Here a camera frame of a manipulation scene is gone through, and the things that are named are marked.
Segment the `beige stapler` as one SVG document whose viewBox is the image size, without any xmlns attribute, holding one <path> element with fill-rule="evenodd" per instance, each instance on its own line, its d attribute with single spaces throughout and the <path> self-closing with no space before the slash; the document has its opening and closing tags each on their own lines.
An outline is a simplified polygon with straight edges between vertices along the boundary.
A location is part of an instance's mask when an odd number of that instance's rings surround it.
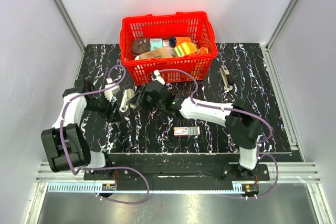
<svg viewBox="0 0 336 224">
<path fill-rule="evenodd" d="M 121 100 L 121 103 L 120 103 L 120 108 L 119 108 L 119 111 L 121 113 L 125 113 L 129 108 L 131 108 L 129 106 L 129 99 L 134 97 L 134 96 L 135 96 L 135 93 L 134 93 L 133 89 L 124 90 L 123 97 L 122 97 L 122 100 Z"/>
</svg>

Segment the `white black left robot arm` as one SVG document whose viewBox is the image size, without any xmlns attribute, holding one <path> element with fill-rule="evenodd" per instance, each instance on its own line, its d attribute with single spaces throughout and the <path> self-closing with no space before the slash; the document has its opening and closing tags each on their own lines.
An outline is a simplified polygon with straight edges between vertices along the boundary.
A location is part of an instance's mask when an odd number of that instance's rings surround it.
<svg viewBox="0 0 336 224">
<path fill-rule="evenodd" d="M 47 161 L 53 172 L 70 170 L 68 162 L 71 161 L 74 168 L 96 169 L 101 179 L 112 177 L 114 168 L 107 154 L 90 150 L 80 122 L 85 110 L 97 112 L 109 123 L 121 121 L 119 103 L 113 100 L 119 91 L 120 86 L 112 83 L 110 78 L 99 97 L 95 97 L 98 91 L 87 79 L 76 80 L 75 87 L 64 91 L 62 109 L 56 122 L 41 133 Z"/>
</svg>

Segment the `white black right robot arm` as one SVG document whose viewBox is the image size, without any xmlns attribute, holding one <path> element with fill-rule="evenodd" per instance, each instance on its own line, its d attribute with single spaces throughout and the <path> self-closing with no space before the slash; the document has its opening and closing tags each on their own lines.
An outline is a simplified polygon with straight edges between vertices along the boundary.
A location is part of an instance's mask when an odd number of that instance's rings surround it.
<svg viewBox="0 0 336 224">
<path fill-rule="evenodd" d="M 239 148 L 239 175 L 250 180 L 257 175 L 257 147 L 262 129 L 261 120 L 232 103 L 202 103 L 185 95 L 172 94 L 155 80 L 142 85 L 129 99 L 132 108 L 160 109 L 177 118 L 202 120 L 226 128 Z"/>
</svg>

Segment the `brown round item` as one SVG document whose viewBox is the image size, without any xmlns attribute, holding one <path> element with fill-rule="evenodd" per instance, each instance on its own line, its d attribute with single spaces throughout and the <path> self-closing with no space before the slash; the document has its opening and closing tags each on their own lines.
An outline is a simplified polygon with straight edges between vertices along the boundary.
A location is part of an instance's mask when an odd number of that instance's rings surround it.
<svg viewBox="0 0 336 224">
<path fill-rule="evenodd" d="M 150 39 L 146 37 L 137 38 L 131 44 L 131 51 L 136 56 L 150 51 L 150 48 Z"/>
</svg>

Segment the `cardboard box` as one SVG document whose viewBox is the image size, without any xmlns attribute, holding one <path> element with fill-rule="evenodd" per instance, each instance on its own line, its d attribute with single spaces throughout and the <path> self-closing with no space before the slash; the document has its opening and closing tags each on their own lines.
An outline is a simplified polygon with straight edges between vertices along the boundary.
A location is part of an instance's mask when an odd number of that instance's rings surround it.
<svg viewBox="0 0 336 224">
<path fill-rule="evenodd" d="M 143 59 L 151 60 L 151 59 L 165 59 L 165 58 L 173 58 L 173 56 L 170 54 L 169 50 L 166 47 L 161 47 L 140 54 L 135 57 L 135 60 L 143 60 Z"/>
</svg>

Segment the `teal small box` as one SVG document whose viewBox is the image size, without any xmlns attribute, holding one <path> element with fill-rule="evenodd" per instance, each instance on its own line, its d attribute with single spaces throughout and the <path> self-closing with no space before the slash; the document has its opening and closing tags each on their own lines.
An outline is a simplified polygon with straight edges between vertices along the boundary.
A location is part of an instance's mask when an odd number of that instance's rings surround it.
<svg viewBox="0 0 336 224">
<path fill-rule="evenodd" d="M 162 38 L 150 38 L 150 50 L 156 50 L 163 47 Z"/>
</svg>

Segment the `staple box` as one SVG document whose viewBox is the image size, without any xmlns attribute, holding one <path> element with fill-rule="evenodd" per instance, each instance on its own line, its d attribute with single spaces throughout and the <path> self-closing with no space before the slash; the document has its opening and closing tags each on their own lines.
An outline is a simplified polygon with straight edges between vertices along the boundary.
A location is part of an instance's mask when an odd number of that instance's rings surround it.
<svg viewBox="0 0 336 224">
<path fill-rule="evenodd" d="M 200 135 L 199 126 L 174 128 L 174 136 L 197 136 L 197 135 Z"/>
</svg>

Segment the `orange cylinder can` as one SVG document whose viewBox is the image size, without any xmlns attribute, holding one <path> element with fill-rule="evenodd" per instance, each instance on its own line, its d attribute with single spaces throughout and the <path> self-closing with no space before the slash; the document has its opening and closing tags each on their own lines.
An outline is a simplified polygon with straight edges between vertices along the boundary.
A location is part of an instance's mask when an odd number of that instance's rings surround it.
<svg viewBox="0 0 336 224">
<path fill-rule="evenodd" d="M 192 42 L 192 39 L 190 37 L 179 37 L 179 36 L 172 36 L 169 38 L 169 45 L 172 48 L 184 42 Z"/>
</svg>

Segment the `yellow green striped box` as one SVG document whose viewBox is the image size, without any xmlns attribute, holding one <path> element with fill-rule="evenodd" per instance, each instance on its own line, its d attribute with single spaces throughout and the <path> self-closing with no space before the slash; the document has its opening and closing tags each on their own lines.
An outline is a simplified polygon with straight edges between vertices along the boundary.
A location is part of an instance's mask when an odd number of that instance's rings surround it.
<svg viewBox="0 0 336 224">
<path fill-rule="evenodd" d="M 197 45 L 192 42 L 183 42 L 174 47 L 174 53 L 177 57 L 192 55 L 195 54 L 197 51 Z"/>
</svg>

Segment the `red plastic basket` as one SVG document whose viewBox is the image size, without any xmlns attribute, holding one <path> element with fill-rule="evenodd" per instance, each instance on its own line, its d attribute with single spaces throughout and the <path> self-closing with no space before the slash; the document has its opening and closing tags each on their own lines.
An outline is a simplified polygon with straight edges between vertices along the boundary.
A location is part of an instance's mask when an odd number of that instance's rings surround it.
<svg viewBox="0 0 336 224">
<path fill-rule="evenodd" d="M 177 57 L 169 45 L 172 36 L 190 37 L 198 49 L 208 48 L 208 54 Z M 135 60 L 131 44 L 137 38 L 162 38 L 173 58 Z M 168 83 L 185 82 L 191 79 L 179 70 L 190 74 L 197 81 L 203 80 L 212 61 L 217 57 L 215 34 L 205 12 L 177 12 L 174 15 L 126 17 L 120 32 L 121 62 L 128 69 L 138 86 L 150 82 L 154 70 L 163 70 Z"/>
</svg>

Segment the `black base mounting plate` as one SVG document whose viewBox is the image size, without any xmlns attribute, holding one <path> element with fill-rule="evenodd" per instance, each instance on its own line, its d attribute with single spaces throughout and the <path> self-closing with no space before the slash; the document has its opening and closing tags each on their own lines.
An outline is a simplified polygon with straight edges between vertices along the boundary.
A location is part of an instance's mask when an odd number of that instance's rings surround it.
<svg viewBox="0 0 336 224">
<path fill-rule="evenodd" d="M 253 171 L 241 168 L 237 162 L 228 161 L 202 161 L 202 162 L 137 162 L 118 163 L 115 166 L 131 167 L 139 171 L 147 179 L 150 178 L 182 178 L 200 177 L 221 179 L 224 181 L 260 181 L 270 180 L 269 171 L 266 165 L 257 165 Z"/>
</svg>

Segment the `orange packet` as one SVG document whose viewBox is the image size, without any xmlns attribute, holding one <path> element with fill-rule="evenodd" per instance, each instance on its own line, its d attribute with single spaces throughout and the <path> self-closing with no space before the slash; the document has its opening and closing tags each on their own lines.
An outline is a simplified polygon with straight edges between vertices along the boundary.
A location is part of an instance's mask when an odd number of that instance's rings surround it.
<svg viewBox="0 0 336 224">
<path fill-rule="evenodd" d="M 195 54 L 196 55 L 208 54 L 208 48 L 207 47 L 201 47 Z"/>
</svg>

